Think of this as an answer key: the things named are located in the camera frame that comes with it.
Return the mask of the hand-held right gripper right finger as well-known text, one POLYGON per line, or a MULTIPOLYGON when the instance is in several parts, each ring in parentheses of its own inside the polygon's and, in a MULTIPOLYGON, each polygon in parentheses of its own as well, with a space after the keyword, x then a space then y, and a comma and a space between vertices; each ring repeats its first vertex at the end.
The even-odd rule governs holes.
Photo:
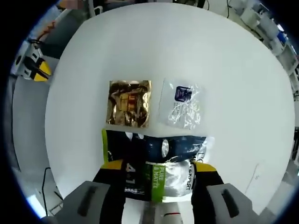
POLYGON ((230 183, 224 183, 215 167, 194 163, 192 210, 196 224, 253 224, 258 215, 252 201, 230 183))

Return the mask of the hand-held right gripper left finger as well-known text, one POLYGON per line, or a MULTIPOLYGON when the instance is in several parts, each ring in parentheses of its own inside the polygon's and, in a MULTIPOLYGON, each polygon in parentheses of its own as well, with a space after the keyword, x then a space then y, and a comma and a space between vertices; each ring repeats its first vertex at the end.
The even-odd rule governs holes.
POLYGON ((125 197, 125 163, 104 163, 93 181, 85 181, 63 201, 62 209, 44 217, 45 224, 120 224, 125 197))

